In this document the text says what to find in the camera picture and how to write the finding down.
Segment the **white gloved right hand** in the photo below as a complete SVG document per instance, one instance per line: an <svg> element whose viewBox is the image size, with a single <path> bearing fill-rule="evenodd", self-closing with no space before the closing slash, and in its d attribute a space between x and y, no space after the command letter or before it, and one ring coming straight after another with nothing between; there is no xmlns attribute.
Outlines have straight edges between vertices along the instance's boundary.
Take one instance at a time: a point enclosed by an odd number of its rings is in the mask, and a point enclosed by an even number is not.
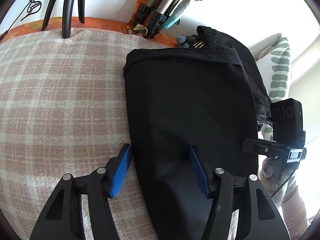
<svg viewBox="0 0 320 240"><path fill-rule="evenodd" d="M276 170L275 160L266 158L263 161L259 176L260 181L269 192L277 208L289 200L297 190L296 171L285 168L280 178L274 175Z"/></svg>

